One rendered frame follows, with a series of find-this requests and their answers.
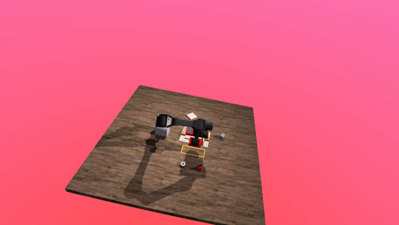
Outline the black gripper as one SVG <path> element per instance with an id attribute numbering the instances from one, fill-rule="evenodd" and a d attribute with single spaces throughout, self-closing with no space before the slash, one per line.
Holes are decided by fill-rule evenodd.
<path id="1" fill-rule="evenodd" d="M 199 146 L 199 142 L 200 140 L 198 139 L 199 135 L 200 135 L 201 131 L 196 131 L 195 129 L 193 130 L 193 136 L 195 137 L 191 139 L 191 145 L 193 146 Z"/>

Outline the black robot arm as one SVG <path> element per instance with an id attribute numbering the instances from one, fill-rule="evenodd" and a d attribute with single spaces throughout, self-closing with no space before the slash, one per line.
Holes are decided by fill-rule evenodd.
<path id="1" fill-rule="evenodd" d="M 167 116 L 172 118 L 172 123 L 169 126 L 167 126 Z M 156 127 L 169 128 L 171 126 L 177 126 L 177 125 L 192 127 L 192 129 L 195 129 L 196 131 L 201 131 L 199 137 L 203 137 L 205 139 L 208 137 L 207 131 L 208 130 L 212 131 L 213 128 L 213 123 L 206 122 L 204 119 L 188 121 L 188 120 L 173 118 L 171 117 L 171 115 L 168 114 L 160 114 L 159 116 L 157 116 Z"/>

